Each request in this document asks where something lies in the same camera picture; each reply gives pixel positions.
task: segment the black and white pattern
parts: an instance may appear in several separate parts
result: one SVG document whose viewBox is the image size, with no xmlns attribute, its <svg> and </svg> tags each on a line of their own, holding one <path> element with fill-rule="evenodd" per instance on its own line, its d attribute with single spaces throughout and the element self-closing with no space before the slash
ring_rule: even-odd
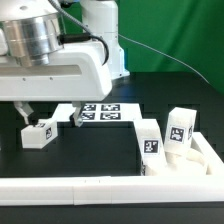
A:
<svg viewBox="0 0 224 224">
<path fill-rule="evenodd" d="M 192 133 L 193 133 L 193 127 L 191 126 L 188 131 L 188 140 L 192 137 Z"/>
<path fill-rule="evenodd" d="M 120 113 L 101 113 L 100 120 L 121 120 Z"/>
<path fill-rule="evenodd" d="M 48 129 L 46 130 L 46 139 L 48 140 L 51 136 L 52 136 L 51 128 L 48 128 Z"/>
<path fill-rule="evenodd" d="M 95 119 L 95 113 L 93 112 L 83 112 L 82 113 L 82 120 L 94 120 Z"/>
<path fill-rule="evenodd" d="M 158 140 L 144 140 L 144 153 L 156 154 L 159 152 L 159 141 Z"/>
<path fill-rule="evenodd" d="M 143 164 L 143 162 L 142 162 L 142 164 L 141 164 L 141 176 L 145 176 L 145 165 Z"/>
<path fill-rule="evenodd" d="M 120 104 L 104 104 L 101 105 L 101 111 L 120 111 Z"/>
<path fill-rule="evenodd" d="M 96 104 L 85 105 L 83 111 L 96 111 Z"/>
<path fill-rule="evenodd" d="M 170 140 L 183 142 L 184 132 L 185 130 L 183 128 L 171 127 Z"/>
<path fill-rule="evenodd" d="M 39 123 L 37 125 L 35 125 L 35 128 L 43 128 L 45 126 L 44 123 Z"/>
</svg>

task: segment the white block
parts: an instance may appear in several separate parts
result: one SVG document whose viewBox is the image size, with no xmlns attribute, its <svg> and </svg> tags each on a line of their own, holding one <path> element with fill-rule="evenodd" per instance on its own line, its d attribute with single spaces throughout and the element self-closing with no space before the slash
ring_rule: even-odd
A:
<svg viewBox="0 0 224 224">
<path fill-rule="evenodd" d="M 74 205 L 87 204 L 111 204 L 110 182 L 88 178 L 84 183 L 74 185 Z"/>
<path fill-rule="evenodd" d="M 72 205 L 73 194 L 66 178 L 1 179 L 0 206 Z"/>
<path fill-rule="evenodd" d="M 23 148 L 42 149 L 58 136 L 57 122 L 40 119 L 35 126 L 29 125 L 21 131 Z"/>
<path fill-rule="evenodd" d="M 222 177 L 121 177 L 111 182 L 113 204 L 224 200 Z"/>
<path fill-rule="evenodd" d="M 155 119 L 134 121 L 142 161 L 148 166 L 166 165 L 160 128 Z"/>
<path fill-rule="evenodd" d="M 190 148 L 196 112 L 176 107 L 169 113 L 164 142 L 165 152 L 183 155 Z"/>
</svg>

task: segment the black surface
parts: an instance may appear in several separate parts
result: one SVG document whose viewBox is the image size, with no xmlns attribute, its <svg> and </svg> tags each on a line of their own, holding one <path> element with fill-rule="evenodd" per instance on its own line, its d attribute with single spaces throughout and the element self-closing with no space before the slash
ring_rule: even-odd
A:
<svg viewBox="0 0 224 224">
<path fill-rule="evenodd" d="M 105 99 L 106 103 L 140 103 L 142 115 L 144 118 L 156 118 L 161 127 L 162 135 L 165 134 L 168 113 L 175 107 L 192 108 L 198 111 L 196 120 L 196 131 L 201 131 L 213 146 L 217 153 L 224 159 L 224 96 L 219 94 L 207 83 L 202 81 L 196 75 L 187 73 L 150 73 L 150 74 L 133 74 L 126 84 L 117 84 L 114 86 L 112 93 Z M 41 118 L 50 117 L 56 107 L 56 103 L 32 103 Z M 11 103 L 0 104 L 0 137 L 2 152 L 0 156 L 0 173 L 2 176 L 32 176 L 38 175 L 41 166 L 52 169 L 44 170 L 46 176 L 72 176 L 74 173 L 79 175 L 76 168 L 76 161 L 83 166 L 82 172 L 93 169 L 94 172 L 104 172 L 101 169 L 99 161 L 105 161 L 102 158 L 104 150 L 94 146 L 94 151 L 99 150 L 100 157 L 91 154 L 96 163 L 89 163 L 87 153 L 73 151 L 79 144 L 85 146 L 86 141 L 91 136 L 92 141 L 97 140 L 101 144 L 104 139 L 102 133 L 94 129 L 69 129 L 65 128 L 64 140 L 57 139 L 51 143 L 51 146 L 61 145 L 56 149 L 45 148 L 41 152 L 22 152 L 19 132 L 24 127 L 22 118 L 14 110 Z M 132 132 L 131 126 L 114 127 L 118 141 L 114 141 L 116 149 L 120 135 L 126 135 L 128 131 Z M 136 172 L 135 157 L 136 154 L 129 151 L 123 152 L 127 161 L 119 157 L 119 152 L 114 155 L 118 160 L 114 167 L 113 163 L 106 161 L 107 171 L 112 172 Z M 34 172 L 28 170 L 28 166 L 35 166 Z M 0 223 L 197 223 L 197 224 L 223 224 L 224 223 L 224 202 L 217 203 L 181 203 L 181 204 L 144 204 L 144 205 L 100 205 L 100 206 L 47 206 L 47 207 L 0 207 Z"/>
</svg>

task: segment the black cable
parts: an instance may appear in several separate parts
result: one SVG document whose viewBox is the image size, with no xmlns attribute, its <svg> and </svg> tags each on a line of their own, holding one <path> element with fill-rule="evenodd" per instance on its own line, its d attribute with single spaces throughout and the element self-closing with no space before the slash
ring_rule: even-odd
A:
<svg viewBox="0 0 224 224">
<path fill-rule="evenodd" d="M 61 3 L 61 7 L 62 7 L 62 8 L 66 8 L 66 9 L 68 9 L 68 8 L 70 8 L 73 4 L 74 4 L 74 3 Z"/>
<path fill-rule="evenodd" d="M 163 55 L 163 56 L 165 56 L 165 57 L 167 57 L 167 58 L 169 58 L 169 59 L 171 59 L 173 61 L 178 62 L 181 65 L 184 65 L 185 67 L 187 67 L 188 69 L 190 69 L 191 71 L 193 71 L 194 73 L 196 73 L 197 75 L 199 75 L 205 82 L 209 83 L 208 80 L 199 71 L 197 71 L 196 69 L 194 69 L 192 66 L 188 65 L 187 63 L 185 63 L 185 62 L 183 62 L 183 61 L 181 61 L 181 60 L 179 60 L 177 58 L 174 58 L 174 57 L 172 57 L 172 56 L 170 56 L 168 54 L 165 54 L 165 53 L 163 53 L 163 52 L 161 52 L 161 51 L 159 51 L 159 50 L 157 50 L 157 49 L 155 49 L 153 47 L 150 47 L 150 46 L 148 46 L 146 44 L 143 44 L 143 43 L 140 43 L 140 42 L 138 42 L 136 40 L 132 40 L 132 39 L 130 39 L 128 37 L 125 37 L 125 36 L 123 36 L 121 34 L 119 34 L 119 37 L 121 37 L 124 40 L 127 40 L 127 41 L 129 41 L 131 43 L 137 44 L 137 45 L 139 45 L 141 47 L 144 47 L 144 48 L 147 48 L 147 49 L 149 49 L 151 51 L 154 51 L 154 52 L 156 52 L 158 54 L 161 54 L 161 55 Z"/>
<path fill-rule="evenodd" d="M 104 46 L 104 49 L 105 49 L 105 59 L 104 59 L 104 62 L 103 62 L 103 65 L 107 63 L 108 59 L 109 59 L 109 56 L 110 56 L 110 53 L 109 53 L 109 47 L 107 45 L 107 43 L 105 42 L 105 40 L 101 37 L 98 37 L 98 36 L 94 36 L 94 35 L 90 35 L 90 37 L 92 39 L 96 39 L 98 41 L 100 41 L 103 46 Z"/>
<path fill-rule="evenodd" d="M 84 42 L 91 39 L 88 33 L 80 34 L 62 34 L 58 37 L 60 44 L 71 44 L 77 42 Z"/>
</svg>

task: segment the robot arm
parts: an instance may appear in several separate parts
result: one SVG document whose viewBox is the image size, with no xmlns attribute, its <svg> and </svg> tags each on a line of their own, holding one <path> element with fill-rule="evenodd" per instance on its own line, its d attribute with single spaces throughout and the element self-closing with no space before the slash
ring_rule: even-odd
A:
<svg viewBox="0 0 224 224">
<path fill-rule="evenodd" d="M 8 0 L 1 4 L 0 101 L 20 105 L 29 101 L 101 101 L 111 91 L 112 79 L 129 74 L 118 44 L 116 3 L 80 3 L 84 26 L 109 45 L 110 58 L 105 65 L 105 49 L 99 41 L 59 41 L 63 34 L 60 13 L 48 0 Z"/>
</svg>

